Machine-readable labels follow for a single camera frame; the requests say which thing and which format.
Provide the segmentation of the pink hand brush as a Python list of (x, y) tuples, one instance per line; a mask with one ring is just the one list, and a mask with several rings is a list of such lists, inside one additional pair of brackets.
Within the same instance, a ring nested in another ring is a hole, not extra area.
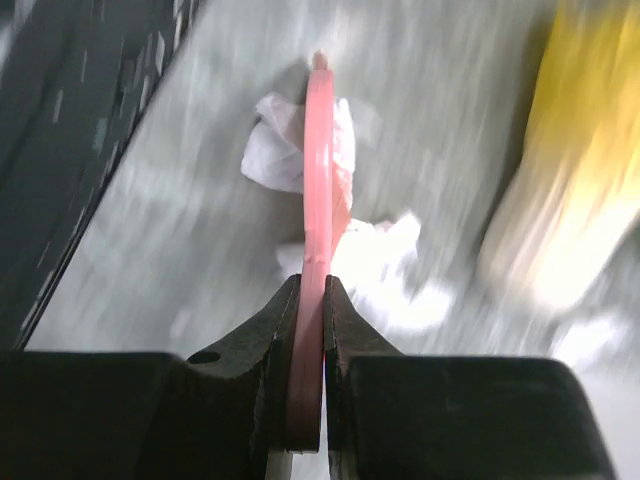
[(313, 56), (304, 117), (304, 250), (299, 305), (288, 378), (285, 447), (319, 450), (323, 368), (322, 302), (336, 246), (350, 221), (344, 187), (333, 160), (334, 74), (324, 53)]

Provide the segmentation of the paper scrap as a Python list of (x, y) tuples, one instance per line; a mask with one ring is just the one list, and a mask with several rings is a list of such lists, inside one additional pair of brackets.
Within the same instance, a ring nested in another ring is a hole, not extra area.
[[(241, 173), (271, 190), (300, 194), (303, 189), (303, 137), (305, 107), (277, 93), (263, 97), (255, 107), (253, 128)], [(334, 103), (334, 139), (339, 146), (334, 162), (350, 174), (356, 169), (356, 143), (372, 144), (380, 133), (381, 117), (373, 106), (339, 98)]]
[(411, 211), (377, 224), (353, 219), (333, 255), (330, 273), (341, 280), (357, 312), (382, 334), (417, 335), (437, 328), (456, 299), (455, 289), (438, 280), (409, 285), (418, 266), (421, 229)]

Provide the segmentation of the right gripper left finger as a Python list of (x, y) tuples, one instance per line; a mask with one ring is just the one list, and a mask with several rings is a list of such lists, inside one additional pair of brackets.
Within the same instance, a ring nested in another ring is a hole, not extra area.
[(284, 397), (300, 279), (181, 358), (5, 352), (5, 479), (287, 479)]

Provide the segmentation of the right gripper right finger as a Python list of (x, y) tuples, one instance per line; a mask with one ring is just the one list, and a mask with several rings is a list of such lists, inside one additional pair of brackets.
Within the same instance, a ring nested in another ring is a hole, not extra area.
[(336, 277), (323, 320), (332, 478), (616, 477), (585, 391), (562, 363), (406, 355)]

